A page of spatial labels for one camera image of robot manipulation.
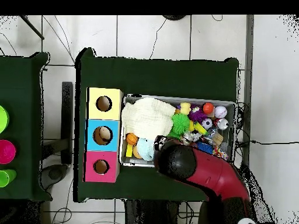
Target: green table cover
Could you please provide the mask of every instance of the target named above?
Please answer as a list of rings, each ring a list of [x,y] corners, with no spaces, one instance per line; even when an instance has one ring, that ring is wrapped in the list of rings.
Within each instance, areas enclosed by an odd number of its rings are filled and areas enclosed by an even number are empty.
[[[9,125],[0,139],[11,141],[17,149],[2,169],[15,169],[13,182],[0,188],[2,199],[51,200],[39,182],[41,159],[40,72],[48,54],[37,52],[29,58],[0,56],[0,105],[9,113]]]
[[[159,174],[154,168],[121,166],[116,183],[83,182],[86,88],[115,88],[136,93],[195,99],[237,100],[238,60],[142,60],[95,57],[85,48],[76,60],[74,198],[129,198],[204,201],[198,188]]]

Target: green cup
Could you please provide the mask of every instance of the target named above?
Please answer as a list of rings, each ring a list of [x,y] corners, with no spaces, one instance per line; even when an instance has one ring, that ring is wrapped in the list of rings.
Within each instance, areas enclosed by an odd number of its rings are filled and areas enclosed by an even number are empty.
[[[0,187],[6,187],[16,177],[16,171],[12,169],[0,170]]]
[[[5,130],[9,123],[8,112],[0,106],[0,133]]]

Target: white baseball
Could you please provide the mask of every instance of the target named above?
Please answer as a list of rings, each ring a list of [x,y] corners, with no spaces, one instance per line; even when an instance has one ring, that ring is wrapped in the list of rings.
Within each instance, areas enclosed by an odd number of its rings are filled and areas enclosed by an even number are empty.
[[[227,115],[227,109],[224,106],[215,107],[215,117],[224,118]]]

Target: purple toy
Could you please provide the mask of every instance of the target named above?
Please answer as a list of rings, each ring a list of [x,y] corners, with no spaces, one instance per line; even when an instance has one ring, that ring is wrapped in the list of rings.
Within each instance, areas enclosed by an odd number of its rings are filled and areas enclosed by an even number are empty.
[[[188,117],[193,121],[193,122],[199,122],[201,123],[204,119],[207,118],[207,115],[202,111],[200,106],[197,106],[195,104],[191,104],[191,111],[188,115]]]

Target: pink cup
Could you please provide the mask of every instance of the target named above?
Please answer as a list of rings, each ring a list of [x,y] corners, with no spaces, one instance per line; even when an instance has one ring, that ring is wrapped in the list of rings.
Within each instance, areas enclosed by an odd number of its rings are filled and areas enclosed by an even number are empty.
[[[0,140],[0,164],[8,164],[15,155],[16,147],[7,140]]]

